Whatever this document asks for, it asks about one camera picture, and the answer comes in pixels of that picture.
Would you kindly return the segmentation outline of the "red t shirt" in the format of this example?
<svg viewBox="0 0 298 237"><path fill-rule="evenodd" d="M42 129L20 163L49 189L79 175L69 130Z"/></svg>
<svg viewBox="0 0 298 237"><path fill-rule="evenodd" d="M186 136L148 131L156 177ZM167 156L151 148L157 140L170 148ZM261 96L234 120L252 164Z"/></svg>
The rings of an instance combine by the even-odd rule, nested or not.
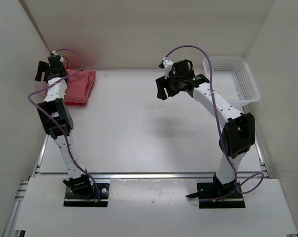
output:
<svg viewBox="0 0 298 237"><path fill-rule="evenodd" d="M67 106L79 106L79 107L84 107L86 106L86 103L74 103L74 102L65 102Z"/></svg>

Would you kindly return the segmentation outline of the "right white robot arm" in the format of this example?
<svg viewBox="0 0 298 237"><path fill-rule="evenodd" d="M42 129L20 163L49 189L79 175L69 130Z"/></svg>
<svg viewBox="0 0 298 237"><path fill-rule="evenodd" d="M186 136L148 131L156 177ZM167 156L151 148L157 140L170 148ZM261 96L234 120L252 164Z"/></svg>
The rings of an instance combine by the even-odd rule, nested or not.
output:
<svg viewBox="0 0 298 237"><path fill-rule="evenodd" d="M159 67L164 70L164 75L156 79L159 99L166 100L186 92L218 120L219 146L223 156L213 177L213 193L222 198L235 184L235 171L255 142L255 118L251 113L244 114L234 108L211 89L207 77L195 74L191 61L172 62L165 57Z"/></svg>

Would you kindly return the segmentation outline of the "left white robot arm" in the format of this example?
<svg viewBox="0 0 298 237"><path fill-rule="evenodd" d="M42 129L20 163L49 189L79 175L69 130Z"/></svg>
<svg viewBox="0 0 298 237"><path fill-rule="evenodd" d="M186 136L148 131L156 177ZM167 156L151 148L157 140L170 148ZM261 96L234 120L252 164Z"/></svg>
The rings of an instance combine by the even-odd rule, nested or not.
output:
<svg viewBox="0 0 298 237"><path fill-rule="evenodd" d="M72 154L71 131L74 128L72 117L66 107L64 96L69 75L63 65L63 58L57 53L51 53L47 62L38 64L36 81L41 77L48 84L45 99L37 104L37 110L44 128L58 146L67 168L68 179L63 183L73 194L89 198L95 193L94 185Z"/></svg>

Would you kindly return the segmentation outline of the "light pink t shirt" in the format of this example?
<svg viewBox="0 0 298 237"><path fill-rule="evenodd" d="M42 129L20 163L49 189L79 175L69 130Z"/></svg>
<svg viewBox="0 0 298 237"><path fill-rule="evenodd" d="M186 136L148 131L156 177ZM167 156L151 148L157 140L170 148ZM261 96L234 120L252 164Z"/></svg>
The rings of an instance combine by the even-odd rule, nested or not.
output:
<svg viewBox="0 0 298 237"><path fill-rule="evenodd" d="M69 77L64 101L87 103L95 81L96 71L93 70L79 71L75 76Z"/></svg>

